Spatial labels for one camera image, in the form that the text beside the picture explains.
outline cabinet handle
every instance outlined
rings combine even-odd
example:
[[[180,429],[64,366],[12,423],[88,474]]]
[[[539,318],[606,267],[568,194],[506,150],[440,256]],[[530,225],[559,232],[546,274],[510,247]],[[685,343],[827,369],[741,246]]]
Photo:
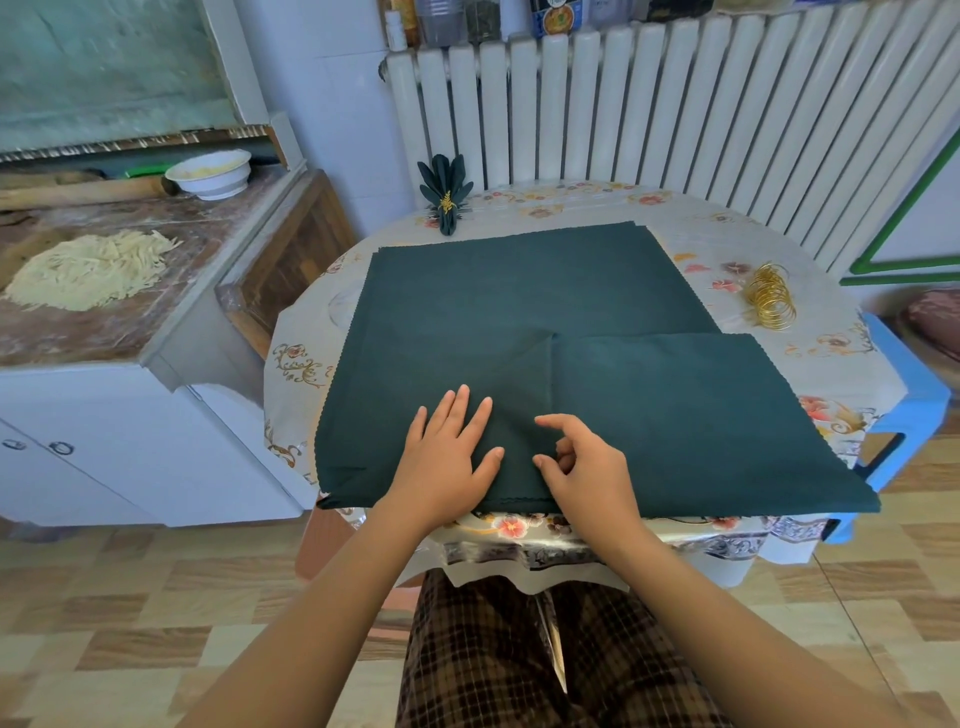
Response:
[[[57,455],[72,455],[76,449],[70,443],[50,443],[47,447]]]

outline leg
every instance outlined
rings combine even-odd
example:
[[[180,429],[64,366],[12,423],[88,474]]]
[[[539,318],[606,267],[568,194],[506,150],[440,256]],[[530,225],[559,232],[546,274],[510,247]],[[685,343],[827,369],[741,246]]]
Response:
[[[732,728],[634,595],[583,582],[551,590],[570,700],[601,725]]]
[[[495,576],[453,587],[427,573],[403,666],[396,725],[578,725],[540,643],[536,606]]]

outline finger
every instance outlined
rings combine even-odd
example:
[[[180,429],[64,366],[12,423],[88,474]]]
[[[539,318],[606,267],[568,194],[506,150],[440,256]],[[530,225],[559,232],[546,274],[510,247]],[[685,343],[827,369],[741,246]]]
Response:
[[[576,446],[583,444],[593,436],[590,428],[584,425],[576,415],[540,415],[534,422],[541,427],[553,427],[560,430]]]
[[[569,455],[573,452],[573,443],[568,437],[562,437],[557,441],[557,457],[561,455]]]
[[[561,455],[559,458],[557,458],[557,465],[560,466],[560,470],[564,475],[569,475],[570,471],[573,470],[573,466],[576,464],[576,455]]]
[[[560,465],[549,455],[534,455],[534,465],[540,469],[543,481],[550,493],[556,495],[566,484],[566,475],[560,470]]]
[[[480,402],[480,406],[477,407],[477,411],[473,413],[473,417],[470,418],[469,423],[464,427],[464,431],[460,433],[458,439],[470,448],[470,452],[476,450],[477,443],[480,442],[480,437],[487,428],[487,422],[490,421],[491,412],[493,412],[493,400],[489,397],[484,397],[483,401]]]
[[[470,388],[465,384],[460,385],[457,390],[457,396],[453,398],[453,406],[450,407],[450,413],[446,416],[446,422],[442,430],[451,433],[454,437],[460,434],[464,428],[464,418],[467,416],[467,403],[470,401]]]
[[[480,465],[473,471],[473,480],[483,486],[484,495],[493,483],[496,474],[500,472],[500,463],[503,462],[503,448],[493,448],[484,455]]]
[[[407,430],[407,447],[418,443],[423,439],[423,424],[426,422],[426,407],[420,407],[417,414],[414,415],[414,421],[410,423],[410,429]]]
[[[440,400],[440,404],[437,405],[437,409],[433,411],[433,416],[430,418],[430,422],[426,426],[426,434],[434,435],[440,431],[440,428],[444,426],[446,422],[446,416],[450,414],[450,407],[453,406],[453,390],[447,390],[444,397]]]

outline folded napkin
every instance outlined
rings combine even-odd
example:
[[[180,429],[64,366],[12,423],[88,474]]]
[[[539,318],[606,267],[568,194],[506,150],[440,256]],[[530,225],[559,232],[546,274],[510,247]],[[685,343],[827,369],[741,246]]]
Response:
[[[876,510],[753,337],[719,332],[633,224],[389,248],[373,256],[315,438],[324,508],[371,506],[417,407],[447,389],[506,449],[480,504],[556,512],[531,457],[579,415],[628,456],[645,516]]]

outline left hand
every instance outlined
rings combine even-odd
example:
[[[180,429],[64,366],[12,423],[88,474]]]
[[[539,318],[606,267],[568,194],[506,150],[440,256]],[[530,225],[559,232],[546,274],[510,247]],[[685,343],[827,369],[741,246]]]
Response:
[[[465,384],[456,395],[447,392],[429,423],[426,407],[417,410],[394,482],[381,500],[390,501],[391,510],[409,511],[423,536],[476,508],[500,471],[503,448],[488,452],[476,471],[470,463],[490,419],[493,400],[481,401],[464,427],[469,397]]]

